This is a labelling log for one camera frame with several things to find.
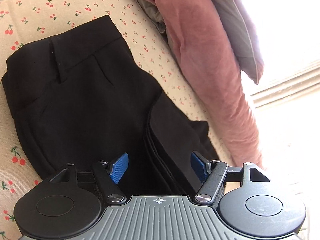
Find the black pants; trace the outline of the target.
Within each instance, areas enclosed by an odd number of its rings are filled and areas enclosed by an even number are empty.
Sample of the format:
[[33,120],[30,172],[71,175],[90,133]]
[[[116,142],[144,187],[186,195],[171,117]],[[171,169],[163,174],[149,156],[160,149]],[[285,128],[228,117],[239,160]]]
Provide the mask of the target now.
[[217,158],[207,122],[188,119],[136,65],[108,16],[24,45],[2,82],[20,144],[43,179],[67,163],[89,171],[127,153],[126,195],[194,196],[202,182],[192,153]]

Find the pink duvet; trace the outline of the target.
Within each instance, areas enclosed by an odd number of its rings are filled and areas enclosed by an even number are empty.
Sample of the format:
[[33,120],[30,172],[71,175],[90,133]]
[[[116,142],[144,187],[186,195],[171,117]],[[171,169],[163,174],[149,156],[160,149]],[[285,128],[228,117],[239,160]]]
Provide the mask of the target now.
[[259,132],[239,65],[211,0],[147,0],[163,16],[180,69],[203,102],[233,163],[262,164]]

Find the grey curtain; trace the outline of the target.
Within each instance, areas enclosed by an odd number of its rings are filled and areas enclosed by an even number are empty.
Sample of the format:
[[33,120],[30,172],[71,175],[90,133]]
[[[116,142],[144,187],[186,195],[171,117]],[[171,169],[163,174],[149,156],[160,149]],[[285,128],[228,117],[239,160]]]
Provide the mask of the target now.
[[319,91],[319,62],[275,86],[251,95],[255,108],[283,100],[293,100]]

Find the purple grey pillow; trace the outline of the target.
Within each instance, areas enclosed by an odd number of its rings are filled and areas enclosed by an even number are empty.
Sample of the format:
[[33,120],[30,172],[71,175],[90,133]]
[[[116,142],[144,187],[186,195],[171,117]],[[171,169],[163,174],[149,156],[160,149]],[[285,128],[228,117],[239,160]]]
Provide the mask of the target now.
[[255,26],[241,0],[211,0],[238,61],[240,70],[257,85],[264,72]]

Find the cherry print bed sheet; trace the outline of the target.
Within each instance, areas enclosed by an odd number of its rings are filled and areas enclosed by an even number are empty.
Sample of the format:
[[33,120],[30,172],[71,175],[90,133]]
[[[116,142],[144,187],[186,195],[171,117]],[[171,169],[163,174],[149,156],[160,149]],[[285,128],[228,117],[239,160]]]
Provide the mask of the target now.
[[[29,42],[57,35],[109,15],[135,62],[153,75],[191,120],[209,115],[180,72],[171,50],[136,0],[1,1],[1,73],[7,58]],[[18,239],[16,202],[40,182],[18,141],[5,94],[1,94],[1,239]]]

